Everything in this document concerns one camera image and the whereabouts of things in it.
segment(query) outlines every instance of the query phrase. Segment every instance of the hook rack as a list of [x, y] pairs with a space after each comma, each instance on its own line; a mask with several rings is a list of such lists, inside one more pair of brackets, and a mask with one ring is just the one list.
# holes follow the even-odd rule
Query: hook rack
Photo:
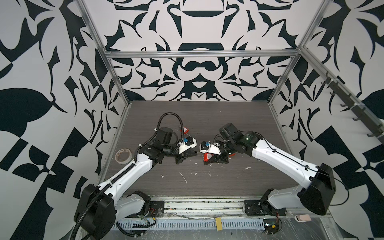
[[360, 99], [338, 79], [327, 77], [322, 84], [327, 84], [333, 90], [331, 95], [339, 96], [344, 102], [344, 104], [340, 104], [342, 107], [348, 107], [357, 116], [353, 118], [354, 121], [361, 121], [371, 131], [371, 133], [367, 134], [368, 137], [377, 137], [381, 144], [384, 145], [384, 126], [382, 121]]

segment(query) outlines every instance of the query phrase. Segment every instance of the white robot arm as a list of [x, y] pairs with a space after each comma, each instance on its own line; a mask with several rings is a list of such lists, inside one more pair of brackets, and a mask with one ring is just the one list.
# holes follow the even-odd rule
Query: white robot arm
[[245, 209], [248, 215], [273, 214], [278, 209], [306, 207], [318, 215], [325, 215], [335, 194], [336, 187], [331, 167], [326, 164], [316, 166], [305, 162], [275, 147], [262, 135], [241, 131], [228, 123], [219, 129], [223, 141], [202, 142], [200, 152], [204, 154], [204, 164], [213, 162], [228, 163], [228, 156], [246, 153], [284, 172], [299, 185], [288, 189], [268, 189], [255, 209]]
[[120, 219], [131, 214], [146, 215], [151, 198], [141, 191], [121, 198], [124, 192], [157, 163], [161, 164], [165, 156], [175, 157], [175, 163], [179, 164], [187, 157], [197, 155], [192, 150], [197, 146], [196, 139], [184, 136], [184, 132], [181, 132], [181, 138], [175, 143], [170, 143], [173, 130], [167, 127], [160, 128], [161, 120], [166, 115], [176, 116], [183, 129], [182, 121], [177, 114], [163, 114], [154, 135], [136, 149], [134, 160], [98, 186], [90, 184], [85, 187], [74, 215], [76, 225], [71, 240], [75, 239], [80, 226], [98, 240], [103, 238]]

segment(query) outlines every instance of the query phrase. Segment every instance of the black cable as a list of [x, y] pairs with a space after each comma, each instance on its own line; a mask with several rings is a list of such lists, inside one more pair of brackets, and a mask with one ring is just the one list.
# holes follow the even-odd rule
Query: black cable
[[149, 224], [149, 225], [137, 226], [137, 227], [135, 227], [135, 228], [149, 228], [149, 227], [152, 227], [152, 226], [155, 225], [155, 224], [156, 224], [156, 220], [154, 220], [154, 222], [151, 223], [151, 224]]
[[344, 185], [345, 189], [347, 190], [347, 194], [348, 194], [348, 195], [347, 195], [347, 199], [346, 199], [345, 201], [343, 201], [342, 203], [340, 203], [340, 204], [330, 204], [330, 206], [340, 206], [340, 205], [343, 205], [344, 203], [346, 203], [346, 202], [348, 201], [348, 199], [349, 199], [349, 189], [348, 189], [347, 185], [345, 185], [341, 180], [339, 180], [339, 179], [337, 179], [337, 178], [335, 178], [335, 177], [329, 176], [329, 175], [327, 175], [327, 174], [325, 174], [325, 173], [322, 173], [322, 172], [313, 170], [313, 169], [311, 169], [311, 168], [309, 168], [309, 167], [307, 167], [307, 166], [301, 164], [300, 162], [295, 161], [294, 159], [288, 157], [287, 155], [282, 154], [282, 153], [276, 151], [276, 149], [273, 149], [273, 148], [269, 145], [268, 141], [265, 139], [265, 137], [263, 137], [263, 135], [261, 135], [261, 134], [258, 133], [258, 132], [254, 132], [254, 133], [259, 134], [259, 135], [264, 139], [264, 141], [268, 144], [268, 146], [270, 147], [270, 149], [272, 149], [272, 152], [273, 152], [273, 153], [276, 152], [276, 153], [278, 153], [278, 154], [280, 154], [280, 155], [282, 155], [282, 156], [284, 156], [284, 157], [286, 157], [286, 158], [288, 158], [288, 159], [294, 161], [295, 163], [299, 164], [300, 166], [305, 167], [306, 169], [309, 169], [309, 170], [311, 170], [311, 171], [313, 171], [313, 172], [316, 172], [316, 173], [325, 175], [325, 176], [327, 176], [327, 177], [333, 178], [334, 180], [336, 180], [336, 181], [342, 183], [342, 184]]
[[138, 234], [133, 234], [133, 233], [129, 233], [127, 231], [125, 231], [118, 222], [116, 222], [116, 226], [118, 227], [118, 229], [126, 236], [129, 236], [129, 237], [141, 237], [142, 235], [138, 235]]
[[281, 229], [283, 228], [283, 222], [280, 220], [279, 216], [276, 214], [276, 217], [279, 219], [279, 230], [278, 232], [281, 231]]
[[70, 240], [75, 240], [77, 231], [80, 228], [81, 223], [83, 222], [85, 215], [87, 215], [87, 212], [91, 209], [91, 207], [99, 200], [101, 195], [110, 187], [110, 184], [107, 184], [104, 188], [102, 188], [88, 203], [87, 207], [84, 209], [84, 211], [81, 213], [81, 215], [77, 218], [76, 224], [73, 227], [71, 238]]
[[[160, 128], [160, 124], [161, 124], [161, 121], [163, 120], [163, 118], [166, 116], [166, 115], [173, 115], [175, 117], [177, 117], [177, 119], [179, 120], [180, 122], [180, 125], [181, 125], [181, 129], [184, 129], [184, 125], [183, 125], [183, 121], [181, 120], [180, 116], [177, 115], [176, 113], [171, 113], [171, 112], [168, 112], [168, 113], [164, 113], [163, 115], [161, 115], [158, 123], [157, 123], [157, 127], [156, 127], [156, 130]], [[138, 148], [136, 148], [135, 150], [135, 155], [134, 155], [134, 160], [136, 161], [137, 160], [137, 153], [139, 151], [140, 148], [142, 148], [142, 146], [145, 146], [147, 145], [150, 141], [152, 141], [152, 139], [155, 138], [157, 134], [157, 131], [155, 131], [155, 133], [144, 143], [142, 144], [141, 146], [139, 146]], [[181, 139], [180, 139], [180, 142], [184, 139], [184, 131], [181, 131]], [[124, 170], [121, 174], [119, 174], [117, 177], [115, 177], [111, 183], [114, 184], [118, 179], [120, 179], [122, 176], [124, 176], [127, 172], [129, 172], [129, 170], [131, 170], [132, 168], [134, 167], [134, 164], [131, 164], [126, 170]], [[110, 187], [111, 185], [110, 184], [107, 184], [103, 189], [101, 189], [93, 198], [92, 200], [89, 202], [89, 204], [87, 205], [87, 207], [84, 209], [84, 211], [82, 212], [82, 214], [78, 217], [77, 221], [76, 221], [76, 224], [75, 226], [73, 227], [73, 230], [72, 230], [72, 233], [71, 233], [71, 237], [70, 237], [70, 240], [75, 240], [76, 238], [76, 234], [80, 228], [80, 225], [81, 223], [83, 222], [85, 216], [87, 215], [88, 211], [90, 210], [90, 208], [96, 203], [96, 201], [99, 200], [99, 198], [101, 197], [101, 195]]]
[[87, 235], [85, 235], [85, 237], [83, 237], [81, 240], [87, 240], [89, 237], [91, 236], [90, 233], [88, 233]]
[[215, 143], [215, 141], [216, 141], [216, 138], [217, 138], [219, 135], [220, 135], [221, 139], [223, 139], [223, 140], [224, 140], [223, 136], [221, 136], [221, 133], [218, 133], [218, 134], [216, 134], [216, 136], [214, 137], [214, 140], [213, 140], [213, 142], [212, 142], [212, 143]]

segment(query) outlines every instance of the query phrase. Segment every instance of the dark wood tabletop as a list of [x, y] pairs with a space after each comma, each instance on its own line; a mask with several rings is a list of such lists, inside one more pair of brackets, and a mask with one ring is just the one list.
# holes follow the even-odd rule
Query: dark wood tabletop
[[[134, 152], [154, 133], [160, 116], [177, 113], [188, 134], [197, 140], [212, 141], [220, 127], [233, 123], [241, 131], [256, 131], [278, 148], [286, 150], [281, 134], [267, 102], [183, 102], [133, 101], [115, 153], [128, 148]], [[179, 135], [179, 121], [166, 116], [161, 123]], [[112, 159], [106, 178], [116, 174], [124, 165]], [[165, 157], [162, 164], [140, 177], [126, 194], [141, 190], [147, 195], [260, 196], [269, 189], [284, 189], [297, 183], [271, 165], [246, 154], [236, 154], [228, 164], [203, 164], [203, 154], [187, 158], [176, 165], [175, 159]]]

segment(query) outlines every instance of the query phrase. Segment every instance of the perforated metal channel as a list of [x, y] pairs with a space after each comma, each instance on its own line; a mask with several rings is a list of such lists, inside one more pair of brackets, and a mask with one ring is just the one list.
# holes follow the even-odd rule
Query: perforated metal channel
[[[257, 229], [264, 230], [264, 221], [262, 219], [222, 219], [223, 229]], [[125, 230], [131, 230], [132, 224], [143, 223], [137, 220], [120, 220], [119, 224]], [[157, 223], [151, 227], [152, 230], [206, 230], [215, 229], [216, 221], [214, 219], [196, 219], [196, 220], [157, 220]], [[116, 224], [112, 230], [118, 230]]]

